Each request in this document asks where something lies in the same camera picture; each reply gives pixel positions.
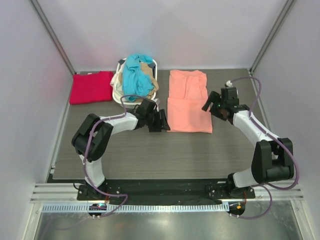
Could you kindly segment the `salmon pink t-shirt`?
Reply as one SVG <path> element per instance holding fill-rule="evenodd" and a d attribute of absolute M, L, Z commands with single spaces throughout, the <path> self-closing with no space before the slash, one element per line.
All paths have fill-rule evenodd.
<path fill-rule="evenodd" d="M 205 73 L 199 70 L 171 70 L 167 98 L 170 132 L 211 134 L 211 114 L 202 110 L 207 99 Z"/>

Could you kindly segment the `white perforated laundry basket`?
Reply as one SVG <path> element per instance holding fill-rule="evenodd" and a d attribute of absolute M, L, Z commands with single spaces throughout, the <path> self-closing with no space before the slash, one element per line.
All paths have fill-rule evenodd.
<path fill-rule="evenodd" d="M 136 99 L 134 102 L 130 102 L 126 100 L 125 98 L 122 99 L 121 102 L 121 97 L 124 96 L 124 92 L 122 90 L 122 83 L 121 83 L 121 76 L 123 73 L 123 68 L 126 62 L 126 58 L 120 59 L 117 64 L 117 68 L 115 71 L 115 74 L 113 75 L 110 86 L 112 87 L 112 98 L 113 100 L 118 103 L 119 105 L 122 105 L 122 102 L 126 108 L 133 108 L 135 105 L 140 105 L 142 102 L 142 99 Z M 150 69 L 152 69 L 152 75 L 154 80 L 157 82 L 158 78 L 158 64 L 157 62 L 153 59 L 152 63 L 148 65 Z"/>

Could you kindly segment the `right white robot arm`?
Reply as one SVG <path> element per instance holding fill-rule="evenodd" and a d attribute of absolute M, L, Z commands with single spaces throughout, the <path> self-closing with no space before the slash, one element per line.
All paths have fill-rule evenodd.
<path fill-rule="evenodd" d="M 238 90 L 235 87 L 223 87 L 220 93 L 212 91 L 202 110 L 230 122 L 254 146 L 250 168 L 231 173 L 227 177 L 225 192 L 229 197 L 237 198 L 252 186 L 290 180 L 294 177 L 292 141 L 268 131 L 247 105 L 240 104 Z"/>

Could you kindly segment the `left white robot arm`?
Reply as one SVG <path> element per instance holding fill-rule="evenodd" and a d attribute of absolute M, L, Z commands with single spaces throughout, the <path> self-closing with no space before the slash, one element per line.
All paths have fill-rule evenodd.
<path fill-rule="evenodd" d="M 155 101 L 147 98 L 133 108 L 125 108 L 124 113 L 119 115 L 102 117 L 91 113 L 85 118 L 71 145 L 81 159 L 88 193 L 95 200 L 115 196 L 107 192 L 107 180 L 102 169 L 102 156 L 111 136 L 145 126 L 156 133 L 171 129 L 165 110 L 159 109 Z"/>

